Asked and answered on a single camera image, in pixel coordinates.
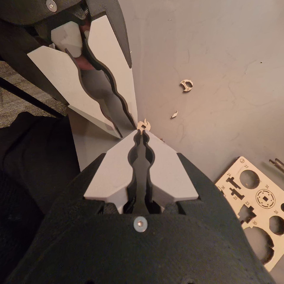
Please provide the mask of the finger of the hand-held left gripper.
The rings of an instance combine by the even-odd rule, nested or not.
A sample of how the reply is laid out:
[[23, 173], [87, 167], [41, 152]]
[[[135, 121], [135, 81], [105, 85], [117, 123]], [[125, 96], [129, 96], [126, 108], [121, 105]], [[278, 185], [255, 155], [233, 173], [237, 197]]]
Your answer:
[[82, 85], [81, 71], [73, 57], [82, 55], [79, 25], [67, 22], [51, 30], [51, 40], [59, 50], [43, 45], [29, 52], [29, 59], [67, 101], [70, 109], [112, 136], [122, 138], [113, 122], [103, 114], [99, 103]]
[[111, 89], [120, 99], [130, 123], [137, 128], [137, 104], [132, 68], [128, 66], [106, 15], [91, 22], [86, 47], [91, 58], [108, 77]]

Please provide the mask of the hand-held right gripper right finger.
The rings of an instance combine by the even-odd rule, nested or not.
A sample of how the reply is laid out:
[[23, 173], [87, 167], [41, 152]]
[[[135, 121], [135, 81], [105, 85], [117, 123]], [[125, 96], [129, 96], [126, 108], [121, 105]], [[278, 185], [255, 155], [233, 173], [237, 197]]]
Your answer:
[[178, 153], [151, 132], [143, 131], [146, 176], [145, 204], [149, 212], [161, 212], [167, 204], [196, 200], [199, 195]]

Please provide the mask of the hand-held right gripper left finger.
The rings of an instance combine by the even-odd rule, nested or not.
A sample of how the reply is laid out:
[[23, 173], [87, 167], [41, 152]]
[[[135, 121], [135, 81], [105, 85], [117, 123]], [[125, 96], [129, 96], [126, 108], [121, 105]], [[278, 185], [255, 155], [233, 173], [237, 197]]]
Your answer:
[[130, 188], [136, 181], [133, 163], [140, 138], [141, 131], [135, 130], [106, 152], [84, 194], [85, 199], [113, 203], [119, 214], [123, 213], [124, 205], [135, 197], [136, 190], [132, 193]]

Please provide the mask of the wooden hub disc part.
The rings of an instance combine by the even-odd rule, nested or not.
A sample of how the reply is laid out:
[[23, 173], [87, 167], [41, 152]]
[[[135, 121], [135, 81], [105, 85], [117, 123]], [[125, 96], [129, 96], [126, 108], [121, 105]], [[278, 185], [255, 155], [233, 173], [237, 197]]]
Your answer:
[[137, 130], [140, 130], [140, 134], [143, 134], [144, 130], [150, 131], [151, 129], [151, 125], [150, 123], [144, 119], [144, 121], [139, 121], [137, 124]]

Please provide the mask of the punched wooden parts sheet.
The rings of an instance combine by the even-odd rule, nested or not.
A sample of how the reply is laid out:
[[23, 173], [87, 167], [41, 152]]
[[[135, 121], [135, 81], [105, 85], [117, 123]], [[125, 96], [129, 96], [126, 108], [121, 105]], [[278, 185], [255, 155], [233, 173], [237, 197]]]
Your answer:
[[[272, 255], [262, 263], [270, 272], [283, 256], [283, 190], [244, 157], [239, 157], [215, 183], [243, 229], [257, 227], [267, 233]], [[242, 208], [249, 216], [240, 219]]]

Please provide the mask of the person's left hand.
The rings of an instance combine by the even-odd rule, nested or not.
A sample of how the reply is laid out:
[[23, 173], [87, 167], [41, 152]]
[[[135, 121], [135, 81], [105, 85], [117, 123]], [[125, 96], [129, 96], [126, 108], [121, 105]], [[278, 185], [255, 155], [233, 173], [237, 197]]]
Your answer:
[[75, 61], [81, 70], [94, 70], [95, 69], [94, 66], [87, 60], [87, 58], [84, 57], [84, 55], [81, 55], [75, 58]]

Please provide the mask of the round wooden clip part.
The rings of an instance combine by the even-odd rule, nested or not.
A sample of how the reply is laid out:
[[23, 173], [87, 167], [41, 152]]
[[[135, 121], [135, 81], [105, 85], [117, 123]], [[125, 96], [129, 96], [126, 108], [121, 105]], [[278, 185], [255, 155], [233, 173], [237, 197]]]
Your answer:
[[185, 80], [182, 80], [180, 82], [180, 86], [183, 87], [183, 92], [184, 93], [187, 93], [187, 92], [190, 92], [193, 88], [193, 82], [189, 79], [185, 79]]

